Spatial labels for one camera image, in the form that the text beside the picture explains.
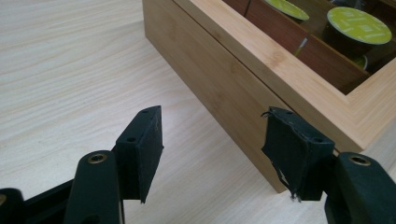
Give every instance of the light wood surface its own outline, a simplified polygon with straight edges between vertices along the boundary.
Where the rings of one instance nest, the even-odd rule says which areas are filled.
[[[145,38],[141,5],[0,2],[0,188],[28,199],[62,184],[162,105],[163,156],[127,223],[326,223],[323,202],[271,188]]]

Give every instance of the wood grain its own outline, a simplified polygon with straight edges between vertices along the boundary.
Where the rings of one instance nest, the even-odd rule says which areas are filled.
[[[62,184],[162,105],[160,166],[126,223],[325,223],[323,201],[272,189],[149,43],[141,1],[9,0],[0,17],[0,188],[27,199]]]
[[[261,114],[270,105],[287,106],[180,8],[169,13],[155,8],[145,7],[148,39],[273,187],[283,191],[261,151],[266,128]]]
[[[261,0],[251,0],[246,18],[292,54],[308,36],[299,24]]]
[[[345,94],[355,90],[370,76],[314,35],[307,38],[296,57]]]
[[[337,148],[362,151],[396,119],[395,60],[344,95],[222,1],[177,3]]]
[[[224,0],[228,6],[232,7],[235,11],[237,11],[242,16],[245,16],[248,10],[248,4],[250,0]]]
[[[328,0],[289,0],[292,4],[302,9],[309,15],[309,20],[302,21],[300,25],[310,34],[321,37],[324,27],[327,24],[327,12],[335,7]]]

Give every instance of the dark wooden panel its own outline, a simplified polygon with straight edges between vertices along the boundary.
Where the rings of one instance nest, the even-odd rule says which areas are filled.
[[[243,16],[245,16],[247,12],[249,1],[250,0],[223,0],[223,2],[227,3],[227,5]]]
[[[375,46],[366,56],[369,61],[367,71],[374,74],[396,57],[396,41],[392,39],[388,44]]]
[[[297,50],[307,36],[307,32],[298,23],[261,0],[251,0],[247,19],[291,53]]]
[[[307,21],[302,21],[300,25],[310,34],[321,37],[327,23],[327,13],[335,5],[327,0],[289,0],[289,2],[306,12],[310,18]]]
[[[371,14],[382,22],[392,31],[393,36],[396,36],[396,8],[390,7],[384,3],[378,3],[373,8]]]
[[[297,58],[343,93],[349,93],[370,76],[313,35]]]

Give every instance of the wooden box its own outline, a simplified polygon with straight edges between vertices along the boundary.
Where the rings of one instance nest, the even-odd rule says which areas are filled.
[[[339,151],[366,150],[386,169],[395,162],[396,60],[344,90],[247,20],[243,7],[221,0],[143,7],[147,38],[277,191],[284,187],[261,152],[269,106],[298,113]]]

